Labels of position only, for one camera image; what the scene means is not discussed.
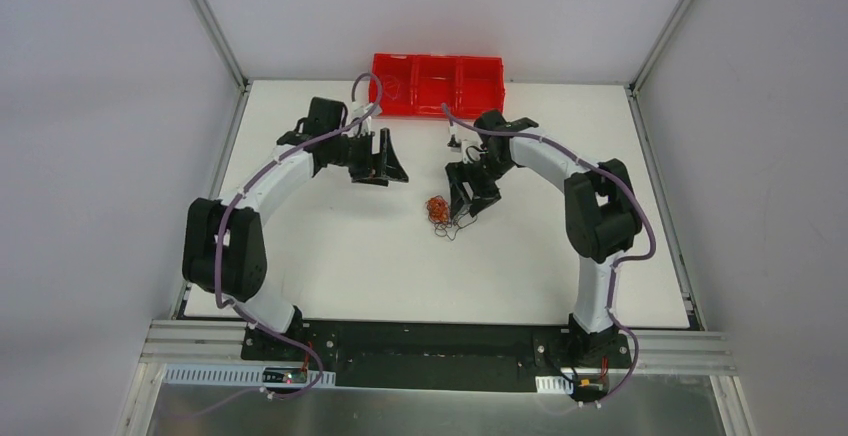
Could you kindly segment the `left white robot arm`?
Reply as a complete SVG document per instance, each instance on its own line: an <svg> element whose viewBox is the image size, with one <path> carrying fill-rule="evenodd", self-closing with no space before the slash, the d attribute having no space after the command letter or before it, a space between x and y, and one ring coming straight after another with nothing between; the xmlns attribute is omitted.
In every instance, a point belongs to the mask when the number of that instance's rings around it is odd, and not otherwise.
<svg viewBox="0 0 848 436"><path fill-rule="evenodd" d="M329 166L347 169L355 184L408 182L389 129L370 127L380 112L376 102L349 110L341 101L315 97L307 115L276 140L250 177L215 199L197 198L188 208L183 279L214 295L220 308L231 307L270 329L266 345L281 360L303 352L305 334L294 326L300 310L266 280L263 227L288 197Z"/></svg>

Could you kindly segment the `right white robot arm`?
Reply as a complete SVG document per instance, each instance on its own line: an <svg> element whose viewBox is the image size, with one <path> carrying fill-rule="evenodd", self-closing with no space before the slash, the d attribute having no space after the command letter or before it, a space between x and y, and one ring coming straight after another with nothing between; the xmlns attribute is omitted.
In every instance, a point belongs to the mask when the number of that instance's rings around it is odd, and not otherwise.
<svg viewBox="0 0 848 436"><path fill-rule="evenodd" d="M578 295L569 316L569 356L583 366L607 353L618 329L611 315L616 269L644 227L628 169L618 160L592 162L550 139L529 118L508 121L498 110L477 118L477 157L446 165L450 216L477 216L501 198L498 181L527 168L559 190L565 233L579 256Z"/></svg>

